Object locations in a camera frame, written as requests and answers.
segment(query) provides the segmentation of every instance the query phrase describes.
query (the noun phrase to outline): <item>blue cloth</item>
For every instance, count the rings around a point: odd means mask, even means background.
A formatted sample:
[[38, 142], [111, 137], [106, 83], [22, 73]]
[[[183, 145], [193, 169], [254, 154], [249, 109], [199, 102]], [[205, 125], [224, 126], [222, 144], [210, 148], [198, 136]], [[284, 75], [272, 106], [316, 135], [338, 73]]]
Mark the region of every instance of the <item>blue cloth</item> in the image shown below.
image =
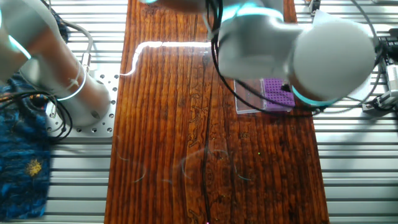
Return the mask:
[[[19, 75], [1, 93], [32, 89]], [[50, 183], [46, 115], [29, 98], [0, 111], [0, 222], [43, 215]]]

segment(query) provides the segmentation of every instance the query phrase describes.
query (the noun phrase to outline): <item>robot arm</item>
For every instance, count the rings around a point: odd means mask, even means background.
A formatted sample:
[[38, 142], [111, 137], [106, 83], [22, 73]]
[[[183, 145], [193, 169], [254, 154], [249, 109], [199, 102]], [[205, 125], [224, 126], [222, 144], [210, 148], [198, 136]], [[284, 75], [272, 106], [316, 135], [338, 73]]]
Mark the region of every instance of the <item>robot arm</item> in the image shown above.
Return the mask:
[[33, 87], [62, 101], [76, 126], [108, 112], [107, 89], [88, 75], [40, 0], [0, 0], [0, 12], [0, 80], [19, 70]]
[[[148, 0], [183, 12], [205, 12], [202, 0]], [[282, 0], [223, 0], [219, 68], [235, 79], [283, 78], [299, 98], [336, 101], [373, 70], [375, 52], [352, 22], [328, 22], [305, 30], [283, 21]]]
[[[204, 0], [157, 4], [206, 11]], [[373, 70], [373, 43], [353, 23], [328, 22], [305, 30], [284, 23], [281, 0], [224, 4], [218, 65], [226, 77], [283, 78], [300, 99], [334, 101], [360, 86]], [[11, 76], [21, 68], [34, 87], [63, 100], [79, 126], [100, 119], [109, 108], [106, 88], [77, 62], [40, 0], [0, 0], [0, 11], [0, 72]]]

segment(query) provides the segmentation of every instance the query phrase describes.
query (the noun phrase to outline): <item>metal frame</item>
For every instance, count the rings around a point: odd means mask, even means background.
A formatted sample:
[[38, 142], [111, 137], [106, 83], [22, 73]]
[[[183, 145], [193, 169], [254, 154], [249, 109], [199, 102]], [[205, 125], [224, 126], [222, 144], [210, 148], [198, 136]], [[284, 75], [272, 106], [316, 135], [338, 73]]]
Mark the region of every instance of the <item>metal frame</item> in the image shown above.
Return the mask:
[[[92, 76], [103, 83], [108, 89], [111, 98], [111, 102], [109, 103], [111, 106], [106, 115], [97, 123], [85, 127], [74, 126], [69, 137], [66, 138], [66, 141], [92, 141], [97, 138], [112, 138], [113, 136], [114, 117], [118, 100], [119, 75], [105, 75], [101, 73], [101, 71], [94, 71]], [[60, 126], [62, 125], [62, 120], [59, 114], [55, 114], [54, 112], [55, 107], [50, 103], [46, 109], [47, 131], [50, 136], [57, 136], [61, 132]]]

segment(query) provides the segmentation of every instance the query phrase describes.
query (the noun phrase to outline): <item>black cable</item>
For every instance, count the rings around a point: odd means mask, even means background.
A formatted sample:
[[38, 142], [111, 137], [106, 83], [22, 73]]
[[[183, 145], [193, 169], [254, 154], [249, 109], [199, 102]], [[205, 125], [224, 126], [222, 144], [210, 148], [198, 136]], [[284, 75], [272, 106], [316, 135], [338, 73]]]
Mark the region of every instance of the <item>black cable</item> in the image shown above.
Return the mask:
[[[51, 141], [52, 142], [59, 142], [63, 139], [65, 139], [66, 137], [69, 136], [69, 134], [71, 133], [72, 129], [73, 129], [73, 121], [72, 121], [72, 117], [70, 116], [69, 111], [66, 109], [66, 107], [64, 107], [64, 105], [57, 101], [57, 99], [53, 96], [50, 96], [47, 92], [44, 91], [23, 91], [23, 92], [18, 92], [18, 93], [12, 93], [10, 95], [4, 95], [4, 97], [0, 100], [0, 103], [3, 103], [3, 105], [0, 106], [0, 111], [4, 110], [6, 108], [8, 108], [9, 106], [11, 106], [14, 103], [17, 103], [19, 100], [22, 100], [24, 98], [28, 98], [30, 96], [34, 96], [34, 95], [44, 95], [46, 96], [53, 104], [55, 105], [59, 105], [60, 106], [60, 117], [62, 120], [62, 129], [61, 132], [58, 136], [52, 137]], [[67, 131], [67, 127], [66, 127], [66, 121], [65, 121], [65, 112], [68, 116], [69, 119], [69, 123], [70, 123], [70, 128], [69, 131], [62, 136], [66, 131]]]

